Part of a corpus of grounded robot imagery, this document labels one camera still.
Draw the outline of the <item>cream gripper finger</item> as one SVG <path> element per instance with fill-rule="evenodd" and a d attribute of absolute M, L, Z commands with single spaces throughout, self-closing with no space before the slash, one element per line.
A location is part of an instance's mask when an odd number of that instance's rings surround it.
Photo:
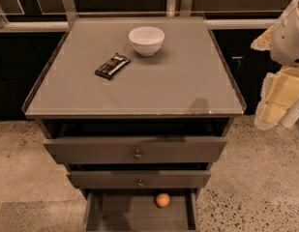
<path fill-rule="evenodd" d="M 254 125 L 263 131 L 271 130 L 299 99 L 299 68 L 282 66 L 277 73 L 266 74 L 260 96 Z"/>
<path fill-rule="evenodd" d="M 266 29 L 260 36 L 253 40 L 251 48 L 259 51 L 270 49 L 273 27 Z"/>

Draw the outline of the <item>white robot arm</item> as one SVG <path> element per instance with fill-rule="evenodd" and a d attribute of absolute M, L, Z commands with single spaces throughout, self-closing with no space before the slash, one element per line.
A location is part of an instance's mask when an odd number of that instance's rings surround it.
<path fill-rule="evenodd" d="M 278 124 L 291 128 L 299 119 L 299 0 L 292 0 L 251 48 L 269 50 L 271 59 L 282 66 L 263 80 L 254 125 L 263 131 Z"/>

